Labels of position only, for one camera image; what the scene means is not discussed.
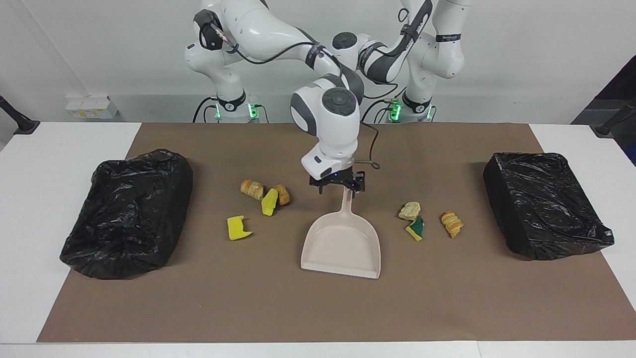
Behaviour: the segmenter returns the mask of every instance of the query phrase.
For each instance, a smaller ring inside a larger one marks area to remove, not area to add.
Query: black plastic bag
[[[192,193],[188,161],[166,149],[106,161],[60,260],[82,275],[130,278],[164,267],[172,255]]]
[[[553,260],[614,244],[562,155],[496,153],[483,177],[513,252]]]

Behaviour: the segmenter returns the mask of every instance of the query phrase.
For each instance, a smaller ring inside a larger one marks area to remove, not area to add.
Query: sponge piece
[[[409,201],[404,208],[400,210],[398,217],[404,220],[413,221],[417,219],[417,215],[420,213],[420,203],[416,201]]]
[[[424,220],[421,216],[415,218],[415,221],[406,227],[406,232],[411,234],[415,241],[422,241],[422,231],[424,231]]]
[[[276,209],[276,202],[278,201],[278,191],[276,189],[270,189],[267,192],[267,195],[261,201],[261,209],[263,209],[263,214],[267,216],[272,216],[274,214],[274,209]]]
[[[235,241],[246,238],[252,234],[252,231],[243,231],[243,215],[239,217],[231,217],[228,219],[228,234],[230,240]]]

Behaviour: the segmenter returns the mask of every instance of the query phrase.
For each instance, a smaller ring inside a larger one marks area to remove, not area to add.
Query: white dustpan
[[[380,277],[380,240],[373,226],[351,212],[353,192],[344,190],[342,208],[314,222],[305,238],[300,267],[365,278]]]

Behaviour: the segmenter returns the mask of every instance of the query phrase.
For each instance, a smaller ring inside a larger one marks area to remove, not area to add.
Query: croissant
[[[244,180],[240,184],[240,191],[258,201],[263,200],[263,196],[265,195],[265,187],[263,184],[255,182],[254,180]]]
[[[447,211],[441,216],[441,223],[446,226],[446,231],[448,231],[451,238],[456,237],[464,226],[464,223],[452,211]]]
[[[279,205],[283,206],[283,205],[289,204],[289,202],[291,201],[291,198],[289,197],[289,192],[287,191],[287,188],[285,188],[283,184],[278,184],[274,187],[274,189],[276,189],[276,191],[279,192]]]

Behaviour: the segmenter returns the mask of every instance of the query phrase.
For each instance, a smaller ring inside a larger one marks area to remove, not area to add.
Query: small box
[[[97,104],[96,100],[94,100],[92,98],[86,98],[86,99],[84,99],[82,104],[79,106],[79,112],[81,114],[84,114],[84,118],[87,118],[87,119],[99,118],[98,113],[95,112],[95,105],[96,104]]]
[[[93,106],[93,112],[100,119],[113,119],[117,115],[117,107],[111,101],[110,97],[97,98]]]
[[[81,98],[70,98],[69,103],[66,106],[66,112],[69,113],[71,118],[84,119],[86,115],[80,110],[80,106],[83,100]]]

